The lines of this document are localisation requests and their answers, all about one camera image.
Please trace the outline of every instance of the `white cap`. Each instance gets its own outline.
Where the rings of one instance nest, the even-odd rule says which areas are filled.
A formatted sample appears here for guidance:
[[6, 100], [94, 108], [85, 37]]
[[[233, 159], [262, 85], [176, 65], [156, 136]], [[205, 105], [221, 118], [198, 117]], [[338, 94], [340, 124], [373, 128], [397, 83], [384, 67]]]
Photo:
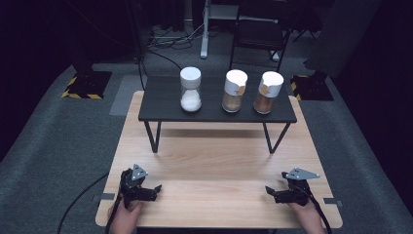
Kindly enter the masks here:
[[248, 76], [241, 70], [230, 70], [225, 80], [225, 92], [230, 96], [241, 96], [245, 91]]
[[201, 85], [201, 71], [197, 67], [188, 66], [180, 72], [181, 85], [185, 89], [196, 89]]
[[279, 95], [282, 83], [283, 78], [278, 72], [267, 71], [262, 74], [258, 92], [267, 98], [275, 98]]

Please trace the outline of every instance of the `black chair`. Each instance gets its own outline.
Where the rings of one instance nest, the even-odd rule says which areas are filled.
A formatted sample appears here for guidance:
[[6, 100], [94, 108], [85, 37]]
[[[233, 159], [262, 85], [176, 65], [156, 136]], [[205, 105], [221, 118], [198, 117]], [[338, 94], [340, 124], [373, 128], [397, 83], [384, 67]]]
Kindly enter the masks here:
[[280, 70], [285, 47], [299, 9], [295, 1], [298, 0], [247, 0], [240, 4], [229, 70], [232, 69], [233, 63], [241, 63], [234, 62], [236, 47], [269, 51], [269, 59], [272, 59], [275, 53], [281, 52], [275, 66], [276, 71]]

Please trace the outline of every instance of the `human arm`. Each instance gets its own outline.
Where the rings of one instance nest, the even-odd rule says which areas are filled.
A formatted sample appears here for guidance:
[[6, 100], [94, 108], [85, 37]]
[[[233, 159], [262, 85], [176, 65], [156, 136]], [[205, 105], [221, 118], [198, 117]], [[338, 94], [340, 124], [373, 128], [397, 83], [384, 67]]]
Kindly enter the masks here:
[[[108, 217], [113, 212], [113, 206], [108, 210]], [[124, 206], [124, 198], [122, 198], [121, 203], [118, 206], [118, 210], [113, 218], [110, 225], [110, 231], [113, 234], [132, 234], [136, 227], [137, 219], [143, 208], [143, 203], [138, 202], [131, 211], [126, 209]]]
[[309, 200], [304, 207], [296, 203], [288, 203], [291, 209], [295, 212], [301, 226], [307, 234], [324, 234], [324, 228], [321, 224], [321, 217], [316, 210], [314, 203]]

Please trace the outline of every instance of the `black cable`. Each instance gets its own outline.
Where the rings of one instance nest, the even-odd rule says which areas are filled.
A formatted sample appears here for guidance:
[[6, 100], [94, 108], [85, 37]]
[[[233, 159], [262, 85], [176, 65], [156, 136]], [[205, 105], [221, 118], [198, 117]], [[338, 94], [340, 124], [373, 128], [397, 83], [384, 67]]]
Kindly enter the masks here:
[[314, 197], [313, 193], [310, 192], [310, 194], [309, 194], [309, 193], [307, 193], [306, 191], [304, 191], [303, 189], [301, 189], [300, 187], [298, 187], [297, 185], [292, 184], [292, 183], [289, 183], [288, 185], [291, 185], [291, 186], [293, 186], [294, 188], [297, 188], [298, 190], [300, 190], [302, 193], [304, 193], [304, 194], [313, 202], [313, 204], [314, 204], [315, 207], [316, 207], [316, 211], [319, 213], [319, 216], [321, 217], [322, 221], [323, 221], [324, 224], [325, 224], [325, 229], [327, 229], [327, 233], [328, 233], [328, 234], [331, 234], [332, 231], [331, 231], [330, 224], [328, 223], [327, 217], [325, 217], [325, 214], [324, 214], [324, 212], [322, 211], [321, 206], [319, 205], [319, 202], [318, 202], [318, 201], [316, 200], [316, 198]]
[[100, 28], [98, 28], [94, 23], [92, 23], [81, 11], [79, 11], [79, 9], [77, 9], [71, 2], [69, 2], [68, 0], [65, 0], [65, 2], [67, 3], [67, 5], [69, 5], [77, 14], [79, 14], [88, 24], [90, 24], [96, 31], [98, 31], [100, 34], [102, 34], [104, 37], [106, 37], [107, 39], [111, 40], [112, 42], [121, 45], [125, 48], [134, 50], [134, 47], [132, 46], [128, 46], [122, 42], [119, 42], [115, 39], [113, 39], [112, 37], [110, 37], [107, 33], [103, 32]]
[[142, 72], [140, 71], [140, 64], [141, 63], [143, 63], [143, 59], [141, 59], [140, 62], [137, 64], [137, 68], [139, 70], [140, 84], [142, 85], [142, 90], [145, 91], [145, 86], [143, 85]]
[[101, 176], [98, 178], [95, 182], [93, 182], [91, 185], [89, 185], [86, 189], [84, 189], [79, 196], [70, 204], [70, 206], [67, 208], [66, 212], [64, 213], [63, 217], [60, 220], [60, 224], [58, 225], [57, 233], [60, 233], [61, 226], [63, 225], [64, 219], [66, 218], [67, 214], [69, 213], [70, 209], [75, 205], [75, 203], [85, 194], [91, 187], [93, 187], [95, 184], [97, 184], [99, 181], [101, 181], [103, 178], [107, 177], [109, 173], [106, 173], [105, 175]]
[[107, 220], [107, 224], [106, 224], [106, 228], [105, 228], [105, 233], [106, 234], [109, 234], [110, 225], [112, 225], [113, 219], [115, 218], [115, 214], [118, 211], [119, 204], [121, 203], [121, 200], [122, 200], [122, 198], [121, 198], [121, 196], [118, 192], [115, 204], [113, 205], [112, 214], [110, 215], [109, 219]]
[[166, 59], [166, 60], [169, 60], [170, 62], [172, 62], [173, 64], [175, 64], [178, 68], [179, 68], [179, 70], [182, 70], [182, 68], [176, 63], [176, 62], [174, 62], [173, 60], [171, 60], [170, 58], [166, 58], [165, 56], [161, 56], [161, 55], [159, 55], [159, 54], [157, 54], [157, 53], [155, 53], [155, 52], [152, 52], [152, 51], [148, 51], [149, 53], [152, 53], [152, 54], [154, 54], [154, 55], [156, 55], [156, 56], [159, 56], [159, 57], [162, 57], [162, 58], [164, 58], [164, 59]]

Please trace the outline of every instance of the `glass jar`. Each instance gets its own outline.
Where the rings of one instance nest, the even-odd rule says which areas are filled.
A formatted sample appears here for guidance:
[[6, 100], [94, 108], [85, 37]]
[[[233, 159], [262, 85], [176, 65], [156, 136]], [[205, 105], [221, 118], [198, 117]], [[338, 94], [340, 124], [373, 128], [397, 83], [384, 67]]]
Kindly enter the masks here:
[[247, 75], [241, 70], [230, 70], [225, 80], [222, 108], [228, 112], [237, 112], [241, 108]]
[[282, 88], [283, 78], [275, 71], [267, 71], [262, 75], [254, 109], [260, 114], [268, 114], [273, 108], [274, 100]]
[[189, 112], [201, 108], [201, 71], [197, 67], [188, 66], [180, 72], [181, 107]]

